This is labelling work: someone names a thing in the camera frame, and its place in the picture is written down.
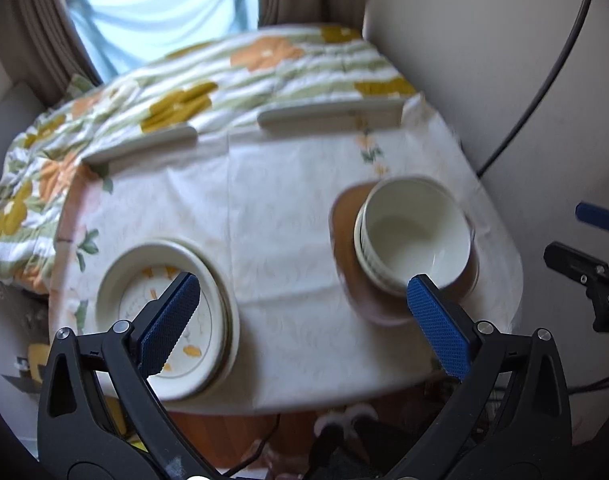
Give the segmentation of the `pink square baking dish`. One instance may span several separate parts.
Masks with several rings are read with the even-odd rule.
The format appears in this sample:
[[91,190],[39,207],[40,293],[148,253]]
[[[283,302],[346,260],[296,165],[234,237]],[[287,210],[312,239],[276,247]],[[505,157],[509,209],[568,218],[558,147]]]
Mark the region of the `pink square baking dish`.
[[475,230],[453,195],[426,177],[353,185],[329,214],[329,236],[350,307],[379,326],[412,321],[407,285],[425,274],[451,300],[478,278]]

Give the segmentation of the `grey headboard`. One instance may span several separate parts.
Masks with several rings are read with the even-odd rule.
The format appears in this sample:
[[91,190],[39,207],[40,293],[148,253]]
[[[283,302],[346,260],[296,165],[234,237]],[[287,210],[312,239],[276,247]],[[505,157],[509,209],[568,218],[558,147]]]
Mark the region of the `grey headboard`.
[[15,84],[0,103],[0,180],[4,157],[12,141],[45,110],[43,103],[23,81]]

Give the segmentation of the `floral striped quilt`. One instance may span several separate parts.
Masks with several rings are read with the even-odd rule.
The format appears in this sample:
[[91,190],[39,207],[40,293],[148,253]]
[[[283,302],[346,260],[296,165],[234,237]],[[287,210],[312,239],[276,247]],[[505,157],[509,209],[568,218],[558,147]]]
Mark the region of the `floral striped quilt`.
[[414,87],[354,29],[283,25],[194,44],[62,100],[6,150],[0,172],[0,281],[47,293],[71,182],[92,153],[179,125],[251,124],[273,106],[408,98]]

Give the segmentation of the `white deep plate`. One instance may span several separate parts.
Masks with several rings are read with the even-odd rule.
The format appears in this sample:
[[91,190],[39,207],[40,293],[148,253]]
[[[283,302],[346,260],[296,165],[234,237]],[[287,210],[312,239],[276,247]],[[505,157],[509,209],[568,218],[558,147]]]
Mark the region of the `white deep plate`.
[[150,240],[120,255],[100,282],[95,327],[127,322],[136,369],[163,402],[205,394],[230,374],[240,323],[212,263],[175,240]]

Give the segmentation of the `black curved stand pole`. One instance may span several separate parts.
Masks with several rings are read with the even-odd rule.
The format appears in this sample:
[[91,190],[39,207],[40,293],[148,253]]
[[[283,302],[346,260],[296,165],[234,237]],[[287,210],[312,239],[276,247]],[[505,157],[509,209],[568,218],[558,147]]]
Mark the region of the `black curved stand pole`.
[[583,26],[585,26],[585,21],[589,15],[590,6],[593,0],[581,0],[578,13],[574,20],[573,26],[571,26],[570,32],[563,44],[561,52],[559,52],[559,56],[555,60],[551,70],[547,74],[544,79],[544,82],[541,84],[540,88],[536,92],[535,96],[528,104],[525,109],[525,112],[521,114],[521,117],[518,118],[518,121],[515,122],[513,128],[506,134],[503,141],[498,145],[498,147],[493,151],[493,153],[488,157],[488,159],[478,168],[476,172],[476,176],[478,179],[481,179],[487,171],[495,164],[495,162],[502,156],[502,154],[506,151],[513,141],[517,138],[521,130],[527,125],[533,113],[538,109],[544,98],[547,96],[549,91],[551,90],[553,84],[556,79],[559,78],[559,74],[564,68],[566,62],[568,61],[571,52],[582,32]]

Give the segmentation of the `cream round bowl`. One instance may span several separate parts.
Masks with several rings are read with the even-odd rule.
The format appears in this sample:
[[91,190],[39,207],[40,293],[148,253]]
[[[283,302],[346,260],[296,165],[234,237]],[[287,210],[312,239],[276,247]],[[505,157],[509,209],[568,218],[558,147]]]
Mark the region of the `cream round bowl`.
[[353,227],[353,248],[355,248],[355,257],[357,257],[362,271],[367,274],[370,282],[375,287],[390,296],[403,298],[407,292],[400,287],[388,284],[385,278],[383,278],[382,275],[379,275],[367,261],[367,256],[365,255],[361,242],[363,209],[364,207],[361,207],[358,210],[357,218],[355,218],[355,226]]

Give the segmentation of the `left brown curtain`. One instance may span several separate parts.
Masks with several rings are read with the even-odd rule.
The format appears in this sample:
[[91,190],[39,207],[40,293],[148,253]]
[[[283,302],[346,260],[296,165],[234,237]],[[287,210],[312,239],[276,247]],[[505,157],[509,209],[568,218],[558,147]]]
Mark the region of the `left brown curtain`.
[[45,105],[56,104],[75,76],[102,83],[65,0],[0,0],[0,60],[10,80]]

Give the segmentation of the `white ribbed bowl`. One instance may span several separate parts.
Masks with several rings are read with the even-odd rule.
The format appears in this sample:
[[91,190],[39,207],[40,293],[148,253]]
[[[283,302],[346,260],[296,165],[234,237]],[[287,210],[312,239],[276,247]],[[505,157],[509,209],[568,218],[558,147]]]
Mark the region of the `white ribbed bowl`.
[[367,261],[391,286],[407,290],[428,275],[442,289],[464,274],[474,230],[452,194],[426,177],[391,178],[367,193],[361,242]]

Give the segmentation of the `white floral tablecloth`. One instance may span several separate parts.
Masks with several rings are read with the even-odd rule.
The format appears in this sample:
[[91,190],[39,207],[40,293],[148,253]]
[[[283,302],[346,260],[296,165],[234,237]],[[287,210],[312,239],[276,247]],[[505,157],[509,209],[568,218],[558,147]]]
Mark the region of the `white floral tablecloth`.
[[298,133],[219,131],[119,157],[105,176],[80,170],[56,249],[50,327],[95,332],[100,282],[122,252],[146,240],[179,240],[214,265],[242,322],[231,374],[205,399],[185,402],[186,411],[300,410],[420,382],[433,356],[417,326],[363,320],[333,254],[337,197],[377,179],[362,155],[370,143],[390,176],[433,178],[462,205],[479,262],[465,309],[513,330],[521,319],[521,257],[454,134],[423,96],[369,124],[361,133],[347,115]]

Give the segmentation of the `light blue cloth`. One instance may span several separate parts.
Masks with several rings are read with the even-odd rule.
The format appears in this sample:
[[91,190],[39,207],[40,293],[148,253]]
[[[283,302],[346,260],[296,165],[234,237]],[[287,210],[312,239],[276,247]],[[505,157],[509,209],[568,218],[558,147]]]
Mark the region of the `light blue cloth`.
[[258,26],[259,0],[66,0],[101,81]]

